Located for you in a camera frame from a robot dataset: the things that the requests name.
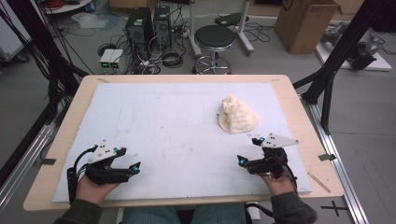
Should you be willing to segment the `person's right hand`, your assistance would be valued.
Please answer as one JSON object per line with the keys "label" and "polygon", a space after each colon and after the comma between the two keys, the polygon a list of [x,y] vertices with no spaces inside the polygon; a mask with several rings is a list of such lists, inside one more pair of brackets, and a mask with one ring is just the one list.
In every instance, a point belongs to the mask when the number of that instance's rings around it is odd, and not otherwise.
{"label": "person's right hand", "polygon": [[274,178],[272,173],[260,174],[260,178],[264,181],[272,196],[295,191],[286,168],[283,169],[279,178]]}

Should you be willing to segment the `black tape cross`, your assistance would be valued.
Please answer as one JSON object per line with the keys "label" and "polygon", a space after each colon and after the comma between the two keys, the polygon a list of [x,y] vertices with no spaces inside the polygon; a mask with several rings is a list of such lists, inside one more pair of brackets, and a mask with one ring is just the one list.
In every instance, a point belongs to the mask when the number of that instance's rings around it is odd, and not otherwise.
{"label": "black tape cross", "polygon": [[331,203],[332,203],[331,205],[322,205],[320,208],[321,209],[326,209],[326,210],[333,210],[337,217],[340,216],[340,212],[341,211],[347,211],[348,210],[348,208],[345,207],[345,206],[337,205],[335,203],[335,201],[331,201]]}

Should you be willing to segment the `black metal frame strut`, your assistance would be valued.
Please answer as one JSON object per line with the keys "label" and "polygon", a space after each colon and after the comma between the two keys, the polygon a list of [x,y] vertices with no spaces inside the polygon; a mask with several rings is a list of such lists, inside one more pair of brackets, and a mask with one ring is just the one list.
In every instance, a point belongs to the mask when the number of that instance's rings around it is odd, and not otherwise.
{"label": "black metal frame strut", "polygon": [[341,65],[389,2],[390,0],[364,0],[325,63],[317,72],[292,84],[294,89],[310,84],[308,90],[302,94],[302,98],[311,105],[316,105],[319,96],[324,94],[319,124],[327,135],[330,134],[329,116],[334,78]]}

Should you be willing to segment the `flat black device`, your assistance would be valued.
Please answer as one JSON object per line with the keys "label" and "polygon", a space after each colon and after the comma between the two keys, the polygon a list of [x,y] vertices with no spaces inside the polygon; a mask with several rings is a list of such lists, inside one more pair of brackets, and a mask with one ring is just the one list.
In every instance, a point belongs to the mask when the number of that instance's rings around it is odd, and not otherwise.
{"label": "flat black device", "polygon": [[225,27],[236,26],[240,24],[241,17],[241,13],[232,13],[226,16],[218,16],[215,18],[215,23]]}

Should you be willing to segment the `clear plastic bag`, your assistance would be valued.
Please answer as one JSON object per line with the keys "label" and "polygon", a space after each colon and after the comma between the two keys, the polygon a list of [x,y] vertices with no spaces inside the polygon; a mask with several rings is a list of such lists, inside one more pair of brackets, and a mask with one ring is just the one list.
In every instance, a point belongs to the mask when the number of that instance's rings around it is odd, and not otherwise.
{"label": "clear plastic bag", "polygon": [[103,29],[108,24],[108,20],[100,19],[95,14],[80,12],[71,17],[82,29]]}

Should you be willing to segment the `brown cardboard box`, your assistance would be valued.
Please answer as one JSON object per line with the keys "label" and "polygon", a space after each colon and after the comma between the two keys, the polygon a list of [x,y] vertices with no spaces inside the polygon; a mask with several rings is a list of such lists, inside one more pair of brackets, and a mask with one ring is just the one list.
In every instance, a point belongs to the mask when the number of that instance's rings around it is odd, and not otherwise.
{"label": "brown cardboard box", "polygon": [[276,34],[290,54],[310,54],[340,9],[334,0],[283,0]]}

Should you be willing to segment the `aluminium rail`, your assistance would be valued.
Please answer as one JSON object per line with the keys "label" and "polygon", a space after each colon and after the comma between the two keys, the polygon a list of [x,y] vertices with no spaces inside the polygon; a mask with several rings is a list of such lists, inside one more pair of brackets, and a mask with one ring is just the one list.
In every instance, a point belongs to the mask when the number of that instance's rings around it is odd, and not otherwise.
{"label": "aluminium rail", "polygon": [[0,215],[7,208],[12,196],[33,167],[40,152],[50,142],[54,131],[55,126],[53,124],[43,125],[39,131],[28,137],[26,143],[22,144],[23,153],[17,159],[15,167],[0,187]]}
{"label": "aluminium rail", "polygon": [[315,127],[318,134],[318,138],[321,144],[324,146],[326,154],[330,157],[330,163],[339,178],[344,194],[343,198],[346,202],[347,211],[351,215],[354,224],[369,224],[369,220],[363,210],[358,195],[353,188],[350,178],[347,174],[347,170],[342,162],[342,159],[338,153],[336,145],[329,134],[326,134],[325,129],[320,125],[321,112],[317,105],[311,105],[304,100],[301,100],[306,113],[311,122]]}

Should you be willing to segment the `cream muslin cloth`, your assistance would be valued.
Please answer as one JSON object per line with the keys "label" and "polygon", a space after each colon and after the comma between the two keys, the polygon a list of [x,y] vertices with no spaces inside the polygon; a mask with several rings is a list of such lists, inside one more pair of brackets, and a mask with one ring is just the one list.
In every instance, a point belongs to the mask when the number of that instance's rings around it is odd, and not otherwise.
{"label": "cream muslin cloth", "polygon": [[245,133],[256,127],[259,116],[238,98],[228,96],[221,102],[218,121],[226,133]]}

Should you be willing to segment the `slim black computer tower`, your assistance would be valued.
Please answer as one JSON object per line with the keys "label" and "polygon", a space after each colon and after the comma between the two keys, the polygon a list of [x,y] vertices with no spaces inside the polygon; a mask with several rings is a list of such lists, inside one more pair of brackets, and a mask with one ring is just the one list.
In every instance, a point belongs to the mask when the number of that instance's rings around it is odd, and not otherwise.
{"label": "slim black computer tower", "polygon": [[156,6],[153,17],[154,30],[158,49],[171,46],[170,7]]}

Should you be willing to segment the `person's left hand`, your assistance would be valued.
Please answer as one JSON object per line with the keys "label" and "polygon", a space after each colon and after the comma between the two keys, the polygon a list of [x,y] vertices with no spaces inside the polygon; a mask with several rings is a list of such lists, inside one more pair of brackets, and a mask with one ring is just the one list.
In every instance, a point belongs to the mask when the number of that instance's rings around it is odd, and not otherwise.
{"label": "person's left hand", "polygon": [[118,184],[97,185],[84,175],[78,181],[76,198],[90,203],[100,204],[107,194],[117,186]]}

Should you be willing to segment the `thin wooden stick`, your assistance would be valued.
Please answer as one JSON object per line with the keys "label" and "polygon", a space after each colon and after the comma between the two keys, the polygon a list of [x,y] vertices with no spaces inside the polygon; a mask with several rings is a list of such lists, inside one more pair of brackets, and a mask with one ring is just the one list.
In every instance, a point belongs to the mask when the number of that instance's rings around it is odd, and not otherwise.
{"label": "thin wooden stick", "polygon": [[315,175],[311,173],[307,173],[315,182],[317,182],[324,190],[326,190],[328,193],[331,193],[331,190],[322,182],[320,181]]}

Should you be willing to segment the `person's right leg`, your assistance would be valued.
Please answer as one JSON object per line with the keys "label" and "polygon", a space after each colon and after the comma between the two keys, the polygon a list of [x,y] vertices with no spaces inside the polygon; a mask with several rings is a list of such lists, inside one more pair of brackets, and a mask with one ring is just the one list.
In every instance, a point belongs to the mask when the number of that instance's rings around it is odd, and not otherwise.
{"label": "person's right leg", "polygon": [[219,203],[198,205],[191,224],[246,224],[245,207],[242,203]]}

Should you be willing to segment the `white power supply unit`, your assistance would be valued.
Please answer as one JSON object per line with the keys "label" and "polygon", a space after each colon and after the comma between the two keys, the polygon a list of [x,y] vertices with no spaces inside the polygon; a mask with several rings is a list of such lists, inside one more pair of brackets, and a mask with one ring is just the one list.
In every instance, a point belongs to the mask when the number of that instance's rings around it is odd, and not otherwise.
{"label": "white power supply unit", "polygon": [[113,54],[109,60],[110,68],[114,74],[118,74],[124,66],[123,50],[114,49]]}
{"label": "white power supply unit", "polygon": [[105,74],[107,74],[110,69],[109,63],[113,55],[113,52],[114,52],[113,49],[106,49],[100,59],[100,64]]}

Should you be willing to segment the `white foam mat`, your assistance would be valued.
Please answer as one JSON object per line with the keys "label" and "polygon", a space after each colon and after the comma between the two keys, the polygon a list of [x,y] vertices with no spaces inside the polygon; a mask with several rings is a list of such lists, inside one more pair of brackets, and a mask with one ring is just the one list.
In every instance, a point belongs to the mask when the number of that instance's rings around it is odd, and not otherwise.
{"label": "white foam mat", "polygon": [[[223,99],[234,96],[259,117],[247,133],[229,134],[218,122]],[[140,172],[108,194],[110,201],[226,202],[266,197],[262,180],[238,164],[262,158],[255,138],[289,136],[270,83],[103,83],[70,146],[64,168],[86,163],[91,147],[124,147],[115,168]]]}

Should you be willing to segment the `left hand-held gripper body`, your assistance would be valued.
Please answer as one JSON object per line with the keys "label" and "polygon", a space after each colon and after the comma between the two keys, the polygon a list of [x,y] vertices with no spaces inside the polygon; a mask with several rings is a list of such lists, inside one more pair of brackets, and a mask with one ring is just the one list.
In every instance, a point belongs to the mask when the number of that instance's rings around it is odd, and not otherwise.
{"label": "left hand-held gripper body", "polygon": [[115,148],[106,140],[102,140],[94,147],[92,155],[88,158],[85,175],[98,185],[127,182],[130,175],[129,168],[113,169],[112,162],[118,158]]}

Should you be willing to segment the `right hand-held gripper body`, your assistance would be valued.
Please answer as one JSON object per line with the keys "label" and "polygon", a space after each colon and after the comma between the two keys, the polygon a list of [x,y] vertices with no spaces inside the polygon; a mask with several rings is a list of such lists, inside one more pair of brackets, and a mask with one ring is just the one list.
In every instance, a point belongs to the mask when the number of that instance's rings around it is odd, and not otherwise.
{"label": "right hand-held gripper body", "polygon": [[261,147],[263,158],[247,163],[247,171],[250,174],[272,173],[275,178],[279,178],[283,172],[283,167],[288,165],[288,156],[284,147],[294,146],[299,143],[297,139],[270,133],[264,137]]}

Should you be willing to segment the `round white table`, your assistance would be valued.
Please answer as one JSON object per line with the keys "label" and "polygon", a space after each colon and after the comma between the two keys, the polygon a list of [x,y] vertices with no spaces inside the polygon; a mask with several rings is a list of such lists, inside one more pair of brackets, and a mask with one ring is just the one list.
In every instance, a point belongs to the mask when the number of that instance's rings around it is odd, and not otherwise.
{"label": "round white table", "polygon": [[62,7],[58,8],[45,8],[45,11],[47,13],[53,13],[53,14],[58,14],[58,13],[64,13],[64,12],[69,12],[72,10],[84,8],[88,4],[90,4],[92,0],[80,0],[80,2],[77,5],[63,5]]}

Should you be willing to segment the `white board with grey device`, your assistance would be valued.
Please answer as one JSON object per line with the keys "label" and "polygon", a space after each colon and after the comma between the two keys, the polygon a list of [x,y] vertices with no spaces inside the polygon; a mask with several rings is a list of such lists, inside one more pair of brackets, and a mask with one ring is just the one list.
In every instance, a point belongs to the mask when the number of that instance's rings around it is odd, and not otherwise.
{"label": "white board with grey device", "polygon": [[[325,63],[346,31],[348,23],[329,24],[316,46],[316,54]],[[342,64],[342,69],[390,71],[392,67],[379,55],[381,39],[369,28]]]}

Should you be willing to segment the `large black computer tower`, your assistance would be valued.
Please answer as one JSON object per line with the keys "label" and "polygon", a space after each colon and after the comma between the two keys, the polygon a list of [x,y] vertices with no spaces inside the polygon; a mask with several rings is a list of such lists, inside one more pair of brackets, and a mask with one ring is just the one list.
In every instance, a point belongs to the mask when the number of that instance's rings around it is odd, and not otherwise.
{"label": "large black computer tower", "polygon": [[148,60],[151,57],[149,41],[154,37],[150,8],[134,7],[125,29],[131,45],[139,56]]}

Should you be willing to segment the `person's left leg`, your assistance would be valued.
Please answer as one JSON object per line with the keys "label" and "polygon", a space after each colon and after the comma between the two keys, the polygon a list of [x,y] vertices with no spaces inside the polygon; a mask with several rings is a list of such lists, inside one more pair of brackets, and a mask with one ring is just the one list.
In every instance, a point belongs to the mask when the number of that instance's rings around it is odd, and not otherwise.
{"label": "person's left leg", "polygon": [[125,208],[122,224],[181,224],[177,210],[173,207]]}

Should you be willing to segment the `person's leg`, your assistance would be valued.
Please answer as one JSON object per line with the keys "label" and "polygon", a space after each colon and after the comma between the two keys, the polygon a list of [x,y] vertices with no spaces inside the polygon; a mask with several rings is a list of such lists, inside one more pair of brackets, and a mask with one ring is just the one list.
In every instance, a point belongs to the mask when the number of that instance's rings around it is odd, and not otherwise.
{"label": "person's leg", "polygon": [[122,224],[181,224],[177,210],[173,207],[125,208]]}
{"label": "person's leg", "polygon": [[191,224],[246,224],[245,207],[242,203],[219,203],[198,205]]}

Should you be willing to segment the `black round stool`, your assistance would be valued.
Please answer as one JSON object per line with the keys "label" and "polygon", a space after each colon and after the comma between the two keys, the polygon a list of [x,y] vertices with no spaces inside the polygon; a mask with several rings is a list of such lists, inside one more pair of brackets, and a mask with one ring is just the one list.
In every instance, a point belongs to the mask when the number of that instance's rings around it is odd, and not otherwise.
{"label": "black round stool", "polygon": [[192,72],[197,75],[215,74],[229,75],[232,68],[219,53],[229,49],[235,41],[232,30],[221,25],[207,25],[199,28],[194,34],[194,42],[199,49],[209,51],[208,55],[200,56],[194,63]]}

